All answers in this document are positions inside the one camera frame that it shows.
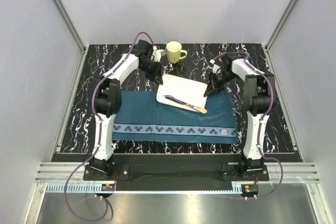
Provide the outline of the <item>blue cloth placemat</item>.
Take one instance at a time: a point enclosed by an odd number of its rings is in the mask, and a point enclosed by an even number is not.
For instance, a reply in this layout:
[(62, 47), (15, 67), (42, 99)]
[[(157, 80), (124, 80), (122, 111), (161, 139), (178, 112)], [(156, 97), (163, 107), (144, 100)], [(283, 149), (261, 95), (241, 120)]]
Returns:
[(161, 104), (155, 91), (123, 91), (112, 139), (170, 143), (238, 143), (235, 105), (222, 92), (206, 101), (207, 113)]

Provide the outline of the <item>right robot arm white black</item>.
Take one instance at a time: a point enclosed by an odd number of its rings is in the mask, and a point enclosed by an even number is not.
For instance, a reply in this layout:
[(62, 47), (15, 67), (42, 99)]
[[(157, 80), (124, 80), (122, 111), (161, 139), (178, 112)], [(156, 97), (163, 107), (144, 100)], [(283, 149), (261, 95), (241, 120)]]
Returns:
[(254, 67), (246, 52), (227, 52), (210, 60), (211, 69), (204, 97), (220, 93), (224, 84), (240, 78), (244, 82), (243, 107), (247, 112), (247, 135), (235, 172), (244, 180), (263, 173), (264, 138), (270, 111), (275, 104), (275, 77)]

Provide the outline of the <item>white rectangular plate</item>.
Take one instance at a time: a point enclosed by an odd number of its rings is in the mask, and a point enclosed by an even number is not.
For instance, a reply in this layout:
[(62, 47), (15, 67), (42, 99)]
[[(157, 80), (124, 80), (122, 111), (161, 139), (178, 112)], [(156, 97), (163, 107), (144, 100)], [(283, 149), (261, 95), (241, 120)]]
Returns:
[(156, 94), (157, 102), (195, 112), (188, 106), (178, 104), (164, 97), (165, 95), (171, 95), (190, 105), (200, 108), (205, 107), (207, 97), (204, 97), (204, 93), (207, 84), (170, 74), (164, 74), (162, 79), (163, 85), (159, 85)]

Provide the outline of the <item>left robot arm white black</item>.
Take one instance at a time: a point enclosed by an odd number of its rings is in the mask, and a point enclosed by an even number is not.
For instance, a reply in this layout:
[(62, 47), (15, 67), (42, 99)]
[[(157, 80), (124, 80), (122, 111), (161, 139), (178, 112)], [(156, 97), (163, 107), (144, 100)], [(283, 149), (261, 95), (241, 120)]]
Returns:
[(114, 175), (112, 131), (116, 115), (122, 106), (121, 85), (136, 69), (147, 79), (158, 84), (162, 80), (162, 56), (159, 49), (145, 40), (139, 40), (121, 56), (120, 60), (99, 79), (93, 91), (91, 108), (96, 121), (95, 145), (86, 167), (88, 174), (96, 174), (103, 180)]

